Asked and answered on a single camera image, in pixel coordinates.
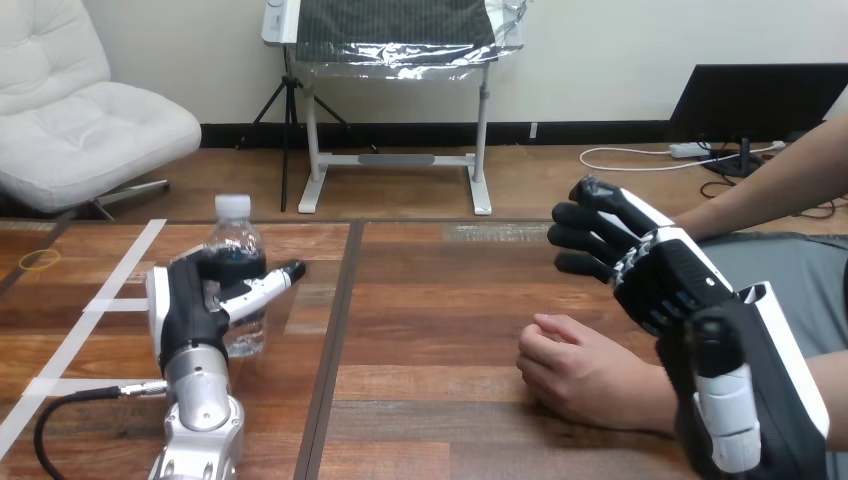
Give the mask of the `person's hand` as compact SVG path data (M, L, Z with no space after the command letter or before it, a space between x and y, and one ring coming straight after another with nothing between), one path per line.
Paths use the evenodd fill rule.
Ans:
M620 431L671 436L677 399L663 367L567 315L536 314L516 367L529 392L559 416Z

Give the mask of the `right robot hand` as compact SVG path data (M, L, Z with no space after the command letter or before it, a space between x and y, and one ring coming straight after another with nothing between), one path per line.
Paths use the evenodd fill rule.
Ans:
M770 283L733 288L671 219L592 176L552 219L556 267L609 285L654 336L700 477L827 477L829 413Z

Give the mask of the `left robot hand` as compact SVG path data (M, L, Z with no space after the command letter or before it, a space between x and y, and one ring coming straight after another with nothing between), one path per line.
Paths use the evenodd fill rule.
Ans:
M159 368L190 346L211 346L226 359L250 356L252 350L239 343L255 340L251 329L262 323L267 305L306 272L302 260L268 269L262 254L211 253L201 246L153 268L146 291Z

